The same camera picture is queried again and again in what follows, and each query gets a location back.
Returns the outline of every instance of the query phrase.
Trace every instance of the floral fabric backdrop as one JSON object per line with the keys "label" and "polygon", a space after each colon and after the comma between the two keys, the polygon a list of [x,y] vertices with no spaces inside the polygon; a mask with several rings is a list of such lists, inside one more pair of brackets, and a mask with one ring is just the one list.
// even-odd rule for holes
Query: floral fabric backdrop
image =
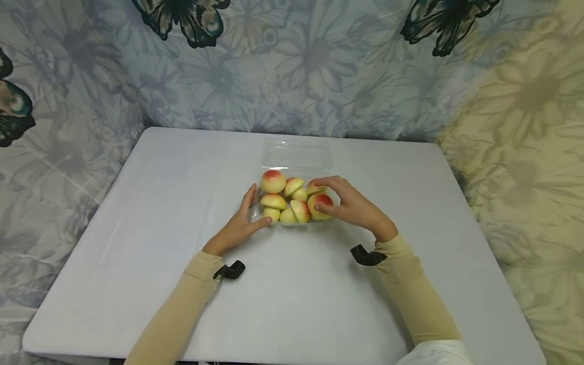
{"label": "floral fabric backdrop", "polygon": [[584,364],[584,8],[485,71],[440,139],[548,364]]}
{"label": "floral fabric backdrop", "polygon": [[0,4],[0,363],[41,361],[21,354],[20,337],[143,120],[384,140],[444,133],[548,362],[584,363],[578,0],[170,3]]}
{"label": "floral fabric backdrop", "polygon": [[0,364],[56,363],[22,335],[143,129],[97,29],[79,2],[0,3]]}

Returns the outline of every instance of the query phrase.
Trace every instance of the red-yellow peach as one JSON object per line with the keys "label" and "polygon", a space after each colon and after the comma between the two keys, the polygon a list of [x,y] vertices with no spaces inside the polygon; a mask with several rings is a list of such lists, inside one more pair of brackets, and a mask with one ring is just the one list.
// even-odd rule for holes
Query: red-yellow peach
{"label": "red-yellow peach", "polygon": [[296,223],[297,221],[294,212],[292,212],[292,208],[286,208],[280,213],[280,222],[283,224]]}
{"label": "red-yellow peach", "polygon": [[263,209],[263,215],[262,215],[262,217],[271,217],[272,218],[272,222],[278,222],[278,219],[280,219],[280,210],[279,209],[270,208],[270,207],[265,207]]}
{"label": "red-yellow peach", "polygon": [[266,193],[276,194],[284,190],[286,178],[278,170],[268,170],[263,173],[259,180],[259,187]]}
{"label": "red-yellow peach", "polygon": [[274,209],[286,209],[286,201],[278,194],[266,194],[259,201],[259,203],[265,207],[270,207]]}
{"label": "red-yellow peach", "polygon": [[304,180],[302,180],[300,178],[290,178],[290,179],[286,180],[286,187],[284,188],[284,196],[291,195],[292,193],[294,193],[294,191],[296,191],[296,189],[301,187],[302,184],[304,184]]}
{"label": "red-yellow peach", "polygon": [[306,223],[310,219],[310,211],[305,202],[299,200],[291,200],[290,207],[292,207],[292,212],[294,216],[300,223]]}
{"label": "red-yellow peach", "polygon": [[323,220],[323,219],[331,219],[332,218],[329,215],[326,215],[326,214],[323,214],[319,211],[314,210],[314,206],[317,206],[317,205],[327,205],[327,206],[334,205],[330,196],[328,196],[326,194],[314,194],[313,196],[308,198],[307,205],[308,205],[308,209],[310,211],[310,214],[312,214],[312,217],[314,219]]}
{"label": "red-yellow peach", "polygon": [[310,180],[308,185],[306,186],[306,194],[312,195],[316,193],[324,193],[326,191],[326,186],[314,186],[314,180]]}
{"label": "red-yellow peach", "polygon": [[292,193],[292,195],[290,195],[290,198],[294,200],[303,201],[306,203],[306,201],[308,200],[308,194],[306,194],[306,190],[304,190],[303,187],[299,187],[294,191],[294,193]]}

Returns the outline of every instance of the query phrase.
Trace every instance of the beige sleeve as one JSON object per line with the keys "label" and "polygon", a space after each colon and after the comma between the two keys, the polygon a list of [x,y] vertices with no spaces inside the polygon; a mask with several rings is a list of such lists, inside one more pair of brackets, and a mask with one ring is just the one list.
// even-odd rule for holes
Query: beige sleeve
{"label": "beige sleeve", "polygon": [[217,288],[213,275],[222,266],[218,256],[199,252],[193,257],[132,347],[125,365],[173,365],[179,360],[197,318]]}
{"label": "beige sleeve", "polygon": [[462,339],[444,302],[424,274],[420,259],[402,235],[389,242],[376,242],[375,251],[387,255],[375,270],[397,304],[414,345]]}

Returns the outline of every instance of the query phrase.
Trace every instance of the clear plastic container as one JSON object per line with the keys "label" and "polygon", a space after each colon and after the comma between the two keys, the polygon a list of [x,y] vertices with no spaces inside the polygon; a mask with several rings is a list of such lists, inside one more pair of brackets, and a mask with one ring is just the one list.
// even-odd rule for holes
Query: clear plastic container
{"label": "clear plastic container", "polygon": [[[258,170],[259,178],[268,170],[279,170],[288,178],[301,178],[304,180],[303,188],[306,189],[308,183],[316,178],[327,176],[332,168],[332,155],[326,142],[308,142],[295,140],[279,140],[276,138],[266,138],[263,145],[261,167]],[[260,192],[260,199],[265,192]],[[333,198],[335,204],[338,204],[336,196],[332,191],[328,195]],[[262,218],[263,206],[259,204],[259,199],[252,206],[251,221],[257,221]],[[291,223],[283,224],[274,222],[273,225],[284,227],[300,227],[307,224],[323,224],[329,220],[310,219],[308,223]]]}

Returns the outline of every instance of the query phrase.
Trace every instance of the black wrist strap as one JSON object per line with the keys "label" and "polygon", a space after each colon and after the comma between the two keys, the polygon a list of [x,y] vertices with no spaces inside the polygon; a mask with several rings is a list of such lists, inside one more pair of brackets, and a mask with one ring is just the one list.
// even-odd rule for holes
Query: black wrist strap
{"label": "black wrist strap", "polygon": [[351,254],[355,261],[363,266],[376,266],[386,260],[387,255],[381,252],[367,252],[362,245],[357,245],[351,249]]}
{"label": "black wrist strap", "polygon": [[217,278],[225,277],[227,279],[235,280],[239,278],[241,274],[245,271],[245,265],[243,262],[237,260],[231,266],[223,265],[215,274],[213,275],[213,280]]}

